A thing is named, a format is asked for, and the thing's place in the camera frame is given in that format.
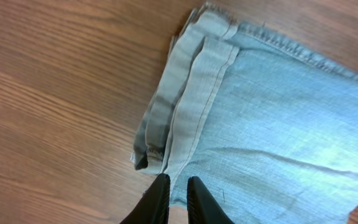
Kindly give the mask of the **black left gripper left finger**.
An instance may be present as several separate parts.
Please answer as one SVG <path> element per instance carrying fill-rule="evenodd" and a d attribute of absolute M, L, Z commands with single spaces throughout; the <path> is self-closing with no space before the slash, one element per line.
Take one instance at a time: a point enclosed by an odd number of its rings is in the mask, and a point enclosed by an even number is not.
<path fill-rule="evenodd" d="M 120 224 L 167 224 L 169 198 L 170 177 L 167 174 L 159 174 Z"/>

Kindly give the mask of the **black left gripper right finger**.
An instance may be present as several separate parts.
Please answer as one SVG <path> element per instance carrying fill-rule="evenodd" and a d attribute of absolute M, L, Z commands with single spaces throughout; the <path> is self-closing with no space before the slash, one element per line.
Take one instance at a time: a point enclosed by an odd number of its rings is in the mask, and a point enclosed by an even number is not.
<path fill-rule="evenodd" d="M 233 224 L 197 176 L 188 179 L 187 210 L 189 224 Z"/>

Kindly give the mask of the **light blue denim shorts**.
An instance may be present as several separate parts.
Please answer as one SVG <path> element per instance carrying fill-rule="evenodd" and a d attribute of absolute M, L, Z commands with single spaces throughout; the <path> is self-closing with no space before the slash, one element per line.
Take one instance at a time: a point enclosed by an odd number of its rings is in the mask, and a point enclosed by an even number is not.
<path fill-rule="evenodd" d="M 235 223 L 346 223 L 358 206 L 358 73 L 211 4 L 174 37 L 136 170 L 197 175 Z"/>

